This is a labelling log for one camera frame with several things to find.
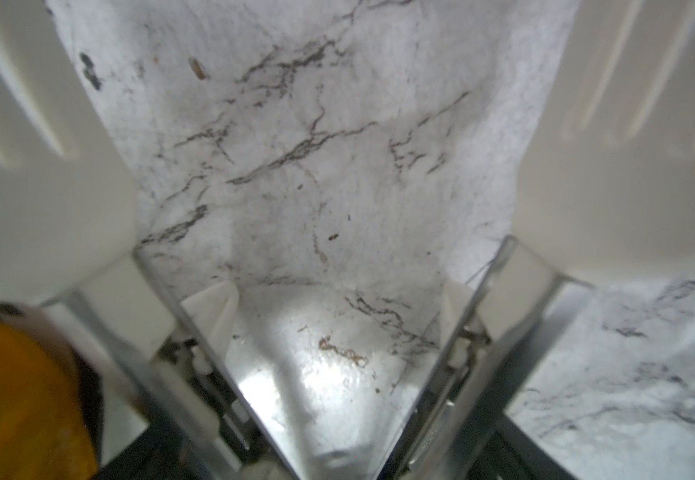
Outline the right gripper white spatula left finger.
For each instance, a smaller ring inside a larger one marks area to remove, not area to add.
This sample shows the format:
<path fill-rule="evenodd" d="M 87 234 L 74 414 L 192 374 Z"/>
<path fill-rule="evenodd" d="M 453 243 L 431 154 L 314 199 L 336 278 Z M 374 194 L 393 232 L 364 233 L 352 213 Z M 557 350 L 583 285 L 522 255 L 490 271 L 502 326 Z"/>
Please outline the right gripper white spatula left finger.
<path fill-rule="evenodd" d="M 159 358 L 195 325 L 136 257 L 137 201 L 46 6 L 0 1 L 0 303 L 43 310 L 199 478 L 237 479 L 217 414 Z"/>

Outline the right gripper white spatula right finger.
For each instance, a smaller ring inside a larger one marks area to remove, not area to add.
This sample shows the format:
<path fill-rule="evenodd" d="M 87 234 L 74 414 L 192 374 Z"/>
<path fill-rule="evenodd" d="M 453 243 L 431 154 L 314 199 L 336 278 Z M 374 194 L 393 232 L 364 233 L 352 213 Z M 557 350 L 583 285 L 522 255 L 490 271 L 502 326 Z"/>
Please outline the right gripper white spatula right finger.
<path fill-rule="evenodd" d="M 461 479 L 595 288 L 695 273 L 695 1 L 585 1 L 517 170 L 511 233 L 476 288 L 449 282 L 451 338 L 385 466 Z"/>

